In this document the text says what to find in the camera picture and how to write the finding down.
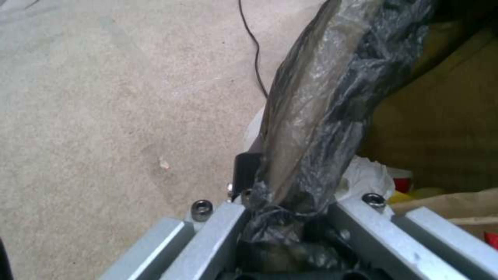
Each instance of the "black plastic bag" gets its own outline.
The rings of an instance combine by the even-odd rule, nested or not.
[[[305,240],[302,229],[335,201],[375,107],[409,76],[433,6],[328,0],[297,39],[269,94],[262,163],[244,199],[254,212],[241,237],[243,259],[261,264],[250,270],[347,267],[335,249]]]

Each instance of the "wire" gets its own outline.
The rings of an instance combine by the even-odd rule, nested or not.
[[[263,95],[265,98],[268,98],[268,92],[266,91],[266,88],[264,87],[263,81],[261,80],[261,77],[259,75],[259,43],[256,40],[256,37],[254,37],[253,33],[250,31],[248,23],[246,22],[246,17],[244,17],[244,12],[242,11],[242,0],[239,0],[239,11],[241,12],[241,17],[242,21],[244,22],[244,27],[246,28],[247,32],[249,33],[249,36],[251,37],[252,41],[256,44],[256,56],[254,58],[254,69],[256,71],[256,77],[257,81],[259,82],[259,87],[261,87],[261,91],[263,92]]]

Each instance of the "beige carpet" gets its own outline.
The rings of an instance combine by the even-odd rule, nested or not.
[[[243,2],[269,88],[321,1]],[[31,3],[0,6],[0,236],[16,279],[93,279],[225,198],[264,104],[254,45],[236,0]]]

